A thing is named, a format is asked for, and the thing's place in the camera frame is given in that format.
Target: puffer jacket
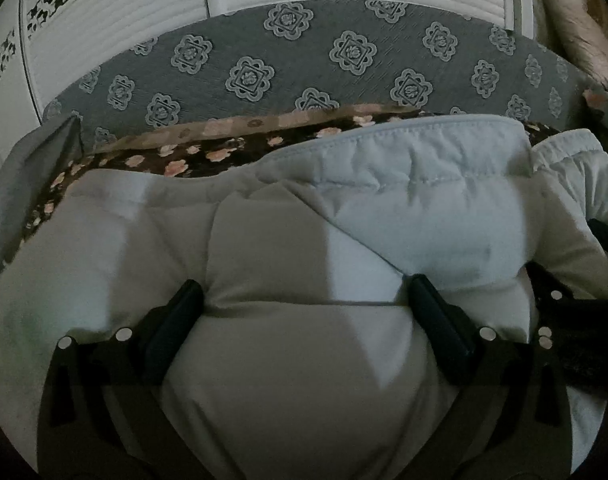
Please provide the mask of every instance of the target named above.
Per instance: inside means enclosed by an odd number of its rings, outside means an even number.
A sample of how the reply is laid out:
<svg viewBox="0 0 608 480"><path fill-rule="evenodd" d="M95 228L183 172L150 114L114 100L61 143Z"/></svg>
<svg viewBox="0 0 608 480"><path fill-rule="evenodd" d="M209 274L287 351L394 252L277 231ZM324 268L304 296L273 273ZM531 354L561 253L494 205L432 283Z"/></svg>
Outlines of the puffer jacket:
<svg viewBox="0 0 608 480"><path fill-rule="evenodd" d="M517 121L418 118L305 142L215 177L96 170L0 277L0 425L36 465L57 340L108 338L188 278L206 311L160 391L218 479L392 479L457 394L403 305L426 274L527 342L524 264L608 298L608 156L588 130L531 148ZM568 388L573 468L605 403Z"/></svg>

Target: gray patterned fabric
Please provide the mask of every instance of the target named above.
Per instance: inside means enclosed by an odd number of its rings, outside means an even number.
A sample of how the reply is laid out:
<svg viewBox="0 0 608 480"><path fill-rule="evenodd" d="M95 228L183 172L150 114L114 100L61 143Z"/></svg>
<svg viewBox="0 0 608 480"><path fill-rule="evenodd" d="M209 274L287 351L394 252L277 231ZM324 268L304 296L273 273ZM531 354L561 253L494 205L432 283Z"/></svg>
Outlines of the gray patterned fabric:
<svg viewBox="0 0 608 480"><path fill-rule="evenodd" d="M151 38L51 102L91 149L169 124L396 102L565 130L594 83L535 41L453 12L378 0L241 10Z"/></svg>

